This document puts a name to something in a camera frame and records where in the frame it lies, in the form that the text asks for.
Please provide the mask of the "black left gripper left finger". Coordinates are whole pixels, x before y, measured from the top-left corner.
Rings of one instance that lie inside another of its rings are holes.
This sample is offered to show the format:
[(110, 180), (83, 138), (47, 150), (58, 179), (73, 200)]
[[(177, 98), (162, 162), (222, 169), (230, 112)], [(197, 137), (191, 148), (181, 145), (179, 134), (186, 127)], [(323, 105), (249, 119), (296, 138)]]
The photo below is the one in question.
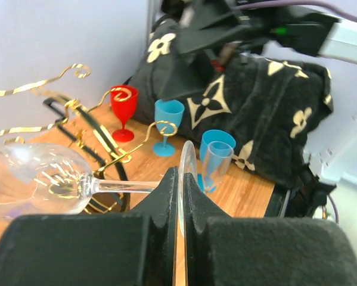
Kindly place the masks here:
[(178, 170), (133, 209), (29, 215), (0, 239), (0, 285), (172, 285)]

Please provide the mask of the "red wine glass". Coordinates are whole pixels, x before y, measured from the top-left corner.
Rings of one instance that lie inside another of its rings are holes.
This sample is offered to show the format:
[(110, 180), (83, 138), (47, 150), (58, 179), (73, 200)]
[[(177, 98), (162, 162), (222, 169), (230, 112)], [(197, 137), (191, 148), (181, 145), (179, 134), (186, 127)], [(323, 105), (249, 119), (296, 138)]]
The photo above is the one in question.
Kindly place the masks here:
[(134, 139), (134, 133), (125, 128), (127, 121), (135, 114), (138, 102), (138, 90), (129, 85), (114, 86), (110, 92), (111, 109), (119, 119), (122, 127), (112, 133), (118, 142), (129, 142)]

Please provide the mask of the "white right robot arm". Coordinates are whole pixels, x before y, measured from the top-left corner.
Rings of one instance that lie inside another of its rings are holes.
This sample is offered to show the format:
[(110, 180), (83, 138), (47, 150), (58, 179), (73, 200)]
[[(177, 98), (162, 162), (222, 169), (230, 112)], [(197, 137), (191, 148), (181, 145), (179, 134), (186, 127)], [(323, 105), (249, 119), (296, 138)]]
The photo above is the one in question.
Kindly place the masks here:
[(173, 42), (158, 98), (188, 98), (222, 73), (238, 50), (269, 41), (312, 57), (357, 64), (357, 16), (323, 1), (194, 1), (194, 16)]

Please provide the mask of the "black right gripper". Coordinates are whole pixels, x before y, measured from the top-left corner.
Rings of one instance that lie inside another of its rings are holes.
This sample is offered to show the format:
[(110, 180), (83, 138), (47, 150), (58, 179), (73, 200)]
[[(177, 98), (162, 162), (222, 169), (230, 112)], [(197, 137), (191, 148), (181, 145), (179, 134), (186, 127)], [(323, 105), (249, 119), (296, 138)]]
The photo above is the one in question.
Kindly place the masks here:
[(160, 54), (173, 58), (160, 89), (160, 99), (188, 98), (203, 92), (214, 77), (214, 57), (228, 57), (239, 46), (262, 49), (284, 25), (286, 7), (237, 8), (228, 1), (182, 3), (180, 21), (192, 12), (186, 26), (160, 23)]

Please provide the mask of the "clear wine glass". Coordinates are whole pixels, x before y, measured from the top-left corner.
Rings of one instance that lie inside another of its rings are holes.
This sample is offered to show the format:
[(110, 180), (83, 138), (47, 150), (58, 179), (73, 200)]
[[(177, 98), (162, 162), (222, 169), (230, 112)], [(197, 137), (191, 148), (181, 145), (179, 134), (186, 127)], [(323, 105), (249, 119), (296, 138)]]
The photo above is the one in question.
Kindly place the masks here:
[(203, 191), (206, 194), (214, 192), (221, 184), (233, 154), (233, 148), (225, 142), (213, 141), (208, 145), (202, 167)]
[(0, 148), (0, 219), (75, 215), (95, 194), (149, 194), (158, 184), (99, 179), (79, 153), (58, 144), (11, 144)]

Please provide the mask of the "blue wine glass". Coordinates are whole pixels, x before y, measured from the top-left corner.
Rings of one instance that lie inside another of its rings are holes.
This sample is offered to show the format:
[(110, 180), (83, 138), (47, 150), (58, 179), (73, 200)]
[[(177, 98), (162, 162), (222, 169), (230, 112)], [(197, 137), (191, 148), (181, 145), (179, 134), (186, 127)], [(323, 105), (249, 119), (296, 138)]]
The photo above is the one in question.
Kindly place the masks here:
[(205, 131), (199, 150), (202, 170), (198, 174), (198, 183), (204, 193), (214, 192), (221, 184), (235, 147), (236, 140), (229, 133), (218, 129)]
[[(154, 121), (166, 121), (173, 123), (176, 128), (179, 128), (185, 106), (178, 100), (157, 100), (155, 102)], [(153, 151), (160, 157), (170, 157), (175, 153), (175, 147), (167, 143), (168, 137), (166, 134), (174, 133), (174, 127), (168, 123), (156, 124), (157, 130), (163, 135), (163, 140), (153, 145)]]

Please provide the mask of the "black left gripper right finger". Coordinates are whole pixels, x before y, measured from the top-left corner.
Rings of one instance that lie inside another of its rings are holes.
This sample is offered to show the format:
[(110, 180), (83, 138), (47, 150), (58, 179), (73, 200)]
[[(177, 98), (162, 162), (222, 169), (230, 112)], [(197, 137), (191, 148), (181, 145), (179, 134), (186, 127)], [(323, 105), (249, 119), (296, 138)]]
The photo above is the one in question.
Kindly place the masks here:
[(357, 258), (328, 220), (231, 217), (183, 178), (188, 285), (357, 285)]

